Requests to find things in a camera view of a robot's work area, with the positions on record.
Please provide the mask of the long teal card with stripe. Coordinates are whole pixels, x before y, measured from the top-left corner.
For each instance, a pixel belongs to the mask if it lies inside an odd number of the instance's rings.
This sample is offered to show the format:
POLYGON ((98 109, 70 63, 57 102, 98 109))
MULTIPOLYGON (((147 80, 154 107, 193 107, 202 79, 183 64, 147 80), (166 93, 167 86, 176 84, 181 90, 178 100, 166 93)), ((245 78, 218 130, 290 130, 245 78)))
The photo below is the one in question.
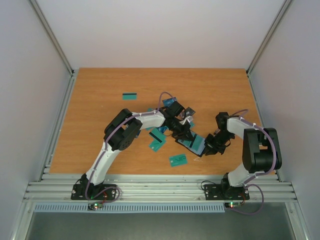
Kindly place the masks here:
POLYGON ((201 157, 205 149, 205 138, 197 135, 194 141, 189 144, 188 149, 197 156, 201 157))

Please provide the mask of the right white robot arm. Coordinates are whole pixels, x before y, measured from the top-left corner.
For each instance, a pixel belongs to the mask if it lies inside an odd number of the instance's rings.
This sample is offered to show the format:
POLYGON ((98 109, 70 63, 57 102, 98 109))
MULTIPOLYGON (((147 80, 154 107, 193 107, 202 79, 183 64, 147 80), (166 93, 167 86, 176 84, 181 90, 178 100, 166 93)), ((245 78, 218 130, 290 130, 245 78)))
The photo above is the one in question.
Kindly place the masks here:
POLYGON ((259 176, 270 174, 282 167, 282 155, 275 128, 263 128, 247 121, 239 112, 219 112, 215 117, 217 130, 204 141, 206 156, 224 154, 227 143, 236 136, 242 139, 242 163, 226 173, 219 188, 225 198, 234 197, 248 183, 259 176))

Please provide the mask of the teal VIP card front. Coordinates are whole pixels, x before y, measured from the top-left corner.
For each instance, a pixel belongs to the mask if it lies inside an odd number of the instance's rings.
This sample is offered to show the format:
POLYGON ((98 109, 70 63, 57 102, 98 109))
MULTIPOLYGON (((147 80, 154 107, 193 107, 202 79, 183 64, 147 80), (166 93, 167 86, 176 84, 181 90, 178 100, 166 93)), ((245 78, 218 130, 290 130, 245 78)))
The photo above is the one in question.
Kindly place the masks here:
POLYGON ((171 167, 186 165, 188 163, 187 156, 185 154, 170 156, 169 163, 171 167))

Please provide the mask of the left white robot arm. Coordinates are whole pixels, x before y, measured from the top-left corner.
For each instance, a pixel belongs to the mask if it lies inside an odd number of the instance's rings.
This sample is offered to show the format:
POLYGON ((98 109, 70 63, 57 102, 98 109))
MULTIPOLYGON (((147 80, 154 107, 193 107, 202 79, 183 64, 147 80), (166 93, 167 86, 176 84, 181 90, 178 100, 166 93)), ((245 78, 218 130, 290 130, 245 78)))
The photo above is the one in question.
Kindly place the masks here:
POLYGON ((139 131, 147 128, 167 127, 175 140, 192 141, 190 128, 193 117, 177 101, 147 112, 131 112, 127 108, 107 125, 101 150, 90 169, 79 182, 87 199, 96 199, 103 192, 105 175, 120 152, 127 149, 139 131))

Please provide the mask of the black leather card holder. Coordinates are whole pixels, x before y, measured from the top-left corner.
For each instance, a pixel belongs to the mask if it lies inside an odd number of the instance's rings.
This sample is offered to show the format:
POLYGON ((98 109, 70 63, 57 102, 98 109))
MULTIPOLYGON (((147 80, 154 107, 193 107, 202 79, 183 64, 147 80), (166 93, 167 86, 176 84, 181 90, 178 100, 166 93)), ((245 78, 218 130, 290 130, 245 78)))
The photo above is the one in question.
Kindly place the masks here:
POLYGON ((205 138, 193 131, 191 131, 191 134, 193 136, 193 141, 178 139, 175 142, 182 145, 196 156, 202 157, 205 151, 205 138))

